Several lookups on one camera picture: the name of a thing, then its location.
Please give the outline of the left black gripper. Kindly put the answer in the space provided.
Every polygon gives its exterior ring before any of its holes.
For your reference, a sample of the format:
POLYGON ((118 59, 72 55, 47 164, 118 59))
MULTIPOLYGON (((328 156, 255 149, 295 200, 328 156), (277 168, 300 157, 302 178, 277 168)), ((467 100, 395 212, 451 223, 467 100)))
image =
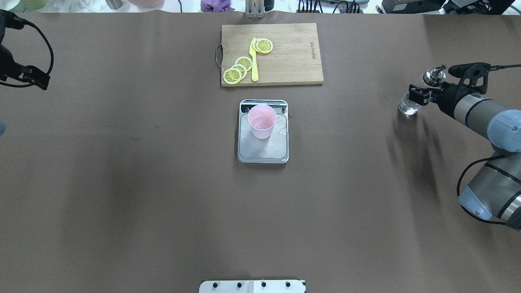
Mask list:
POLYGON ((37 86, 47 90, 50 74, 35 66, 24 66, 15 62, 12 53, 0 46, 0 79, 1 85, 15 88, 37 86))

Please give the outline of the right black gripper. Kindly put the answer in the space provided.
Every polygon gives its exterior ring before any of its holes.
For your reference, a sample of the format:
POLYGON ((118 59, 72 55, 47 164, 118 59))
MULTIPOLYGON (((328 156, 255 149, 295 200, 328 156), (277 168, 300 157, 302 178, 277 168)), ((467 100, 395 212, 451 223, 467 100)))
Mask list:
POLYGON ((468 94, 468 85, 443 82, 439 87, 419 87, 409 85, 409 100, 420 106, 433 102, 441 112, 455 119, 455 108, 460 100, 468 94))

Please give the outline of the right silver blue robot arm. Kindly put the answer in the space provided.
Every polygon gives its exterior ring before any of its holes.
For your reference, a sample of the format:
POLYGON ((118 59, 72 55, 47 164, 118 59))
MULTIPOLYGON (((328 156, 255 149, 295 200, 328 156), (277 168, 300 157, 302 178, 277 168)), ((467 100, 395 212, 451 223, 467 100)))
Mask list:
POLYGON ((465 168, 456 194, 462 210, 491 225, 520 231, 520 111, 488 98, 480 87, 445 83, 435 88, 409 86, 409 100, 438 108, 493 147, 493 155, 470 163, 482 164, 465 186, 465 168))

